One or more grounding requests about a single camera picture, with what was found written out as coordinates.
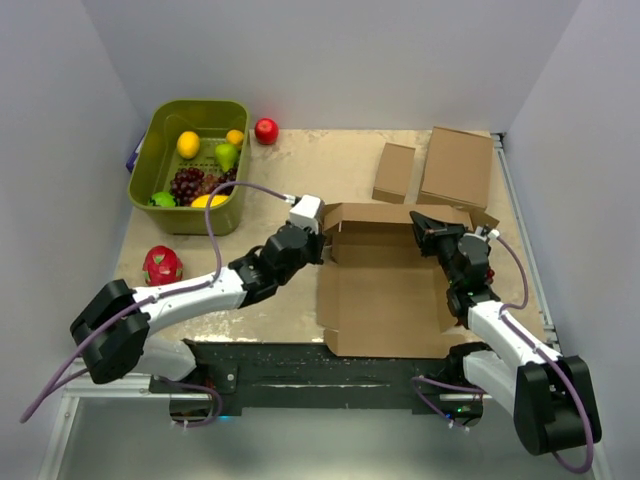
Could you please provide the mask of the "cardboard paper box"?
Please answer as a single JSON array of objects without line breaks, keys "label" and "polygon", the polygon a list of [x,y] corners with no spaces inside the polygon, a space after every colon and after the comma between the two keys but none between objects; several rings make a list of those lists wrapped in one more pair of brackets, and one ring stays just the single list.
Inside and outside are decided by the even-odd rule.
[{"label": "cardboard paper box", "polygon": [[442,267],[421,255],[413,211],[470,229],[499,223],[483,211],[447,205],[327,205],[316,319],[335,355],[440,359],[470,342],[447,307]]}]

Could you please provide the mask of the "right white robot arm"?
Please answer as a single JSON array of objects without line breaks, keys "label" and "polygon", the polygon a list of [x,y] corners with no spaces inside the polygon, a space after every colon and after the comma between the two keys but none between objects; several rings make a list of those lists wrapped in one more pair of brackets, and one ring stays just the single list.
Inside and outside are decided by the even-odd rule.
[{"label": "right white robot arm", "polygon": [[577,447],[593,454],[602,429],[588,365],[539,341],[512,316],[514,305],[494,293],[489,255],[499,232],[489,226],[469,229],[417,211],[410,218],[421,254],[436,258],[448,280],[450,312],[481,339],[451,349],[448,386],[495,399],[532,455],[558,456]]}]

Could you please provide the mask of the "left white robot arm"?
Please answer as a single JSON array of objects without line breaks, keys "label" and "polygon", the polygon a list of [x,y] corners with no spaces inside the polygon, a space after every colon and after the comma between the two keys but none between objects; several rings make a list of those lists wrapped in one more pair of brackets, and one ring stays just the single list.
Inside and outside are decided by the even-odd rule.
[{"label": "left white robot arm", "polygon": [[96,384],[138,372],[165,377],[185,392],[200,390],[207,368],[183,342],[156,333],[210,312],[260,303],[308,264],[322,262],[320,226],[286,222],[261,246],[212,274],[160,287],[108,282],[71,325],[78,351]]}]

